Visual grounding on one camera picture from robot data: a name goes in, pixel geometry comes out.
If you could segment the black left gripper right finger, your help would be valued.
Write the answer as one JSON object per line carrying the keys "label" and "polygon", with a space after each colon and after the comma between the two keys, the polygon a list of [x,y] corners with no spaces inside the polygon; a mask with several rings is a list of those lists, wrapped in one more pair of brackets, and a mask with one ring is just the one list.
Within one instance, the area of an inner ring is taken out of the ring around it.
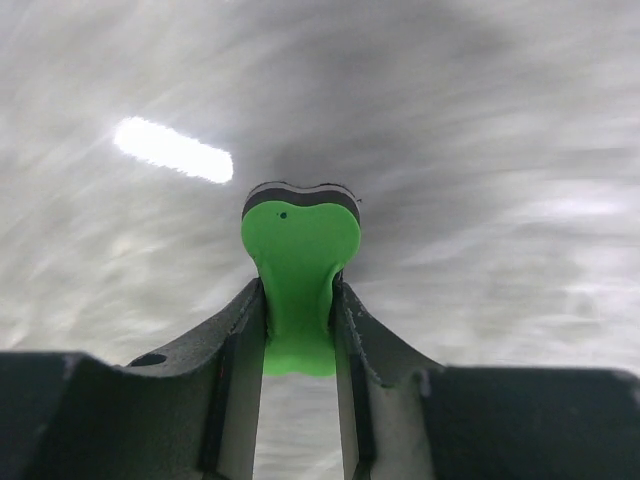
{"label": "black left gripper right finger", "polygon": [[619,369],[461,367],[333,285],[348,479],[635,479],[639,380]]}

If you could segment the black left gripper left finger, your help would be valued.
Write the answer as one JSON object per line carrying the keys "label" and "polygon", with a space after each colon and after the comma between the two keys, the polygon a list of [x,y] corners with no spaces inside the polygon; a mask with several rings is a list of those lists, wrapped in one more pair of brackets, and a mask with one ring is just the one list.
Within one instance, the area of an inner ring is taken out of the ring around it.
{"label": "black left gripper left finger", "polygon": [[1,475],[249,479],[263,354],[258,280],[126,366],[82,352],[5,352]]}

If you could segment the green whiteboard eraser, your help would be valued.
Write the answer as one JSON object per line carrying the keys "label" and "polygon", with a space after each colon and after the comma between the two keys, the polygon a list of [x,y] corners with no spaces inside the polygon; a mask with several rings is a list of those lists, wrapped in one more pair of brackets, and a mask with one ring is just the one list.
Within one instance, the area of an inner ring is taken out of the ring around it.
{"label": "green whiteboard eraser", "polygon": [[334,375],[333,284],[361,244],[356,196],[333,183],[262,183],[245,200],[241,240],[266,297],[265,374]]}

